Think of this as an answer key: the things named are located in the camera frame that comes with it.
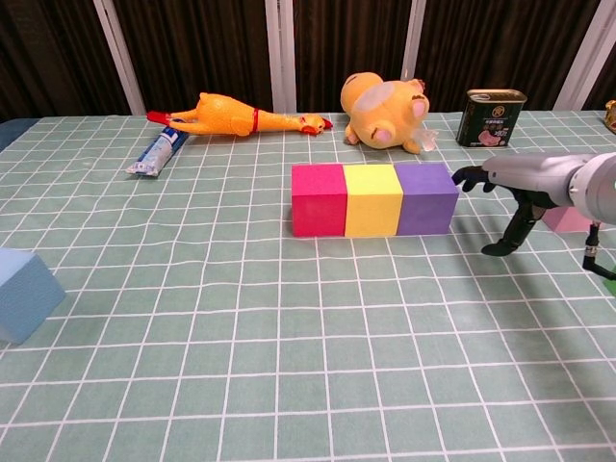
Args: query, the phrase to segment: yellow toy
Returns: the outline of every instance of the yellow toy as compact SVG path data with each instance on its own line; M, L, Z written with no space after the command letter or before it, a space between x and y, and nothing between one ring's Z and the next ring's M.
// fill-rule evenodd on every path
M421 80L383 82L372 72L359 72L346 79L340 102L350 117L346 142L375 149L401 145L420 153L416 135L430 107Z
M395 236L404 192L394 166L359 164L343 169L347 189L345 236Z
M616 133L616 99L612 99L605 104L605 125Z
M149 112L147 119L194 135L237 135L255 132L297 130L309 135L331 128L320 115L272 114L222 94L200 93L195 109L182 113Z

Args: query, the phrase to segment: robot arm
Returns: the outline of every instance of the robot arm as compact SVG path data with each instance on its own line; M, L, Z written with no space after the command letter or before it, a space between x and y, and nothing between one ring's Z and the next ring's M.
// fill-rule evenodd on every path
M576 207L593 221L586 240L583 267L608 279L616 274L595 263L601 223L616 224L616 152L607 154L546 153L495 156L481 167L463 167L452 177L467 193L477 183L489 193L496 186L510 190L518 210L502 238L483 247L491 256L506 256L522 245L537 220L554 207Z

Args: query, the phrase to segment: purple foam cube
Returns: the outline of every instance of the purple foam cube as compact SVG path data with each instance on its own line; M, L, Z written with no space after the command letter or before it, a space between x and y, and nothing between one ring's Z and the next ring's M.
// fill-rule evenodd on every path
M403 198L399 236L447 234L459 191L445 164L396 165Z

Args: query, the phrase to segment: pink foam cube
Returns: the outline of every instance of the pink foam cube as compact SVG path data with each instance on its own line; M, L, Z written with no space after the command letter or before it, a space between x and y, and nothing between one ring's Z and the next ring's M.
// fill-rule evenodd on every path
M347 223L347 180L341 164L291 169L293 234L343 236Z
M588 231L591 220L575 207L556 207L543 215L543 221L555 233L576 233Z

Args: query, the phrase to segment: foam cube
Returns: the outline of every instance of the foam cube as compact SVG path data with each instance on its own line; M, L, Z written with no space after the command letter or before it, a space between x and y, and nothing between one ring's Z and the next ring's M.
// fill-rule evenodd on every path
M37 254L0 247L0 340L23 343L64 297Z
M444 164L396 165L403 190L399 236L447 234L459 191Z
M392 165L345 166L348 237L395 236L402 187Z
M291 184L294 236L345 234L347 182L342 165L293 166Z
M575 207L548 209L543 215L543 221L555 233L588 232L592 223Z

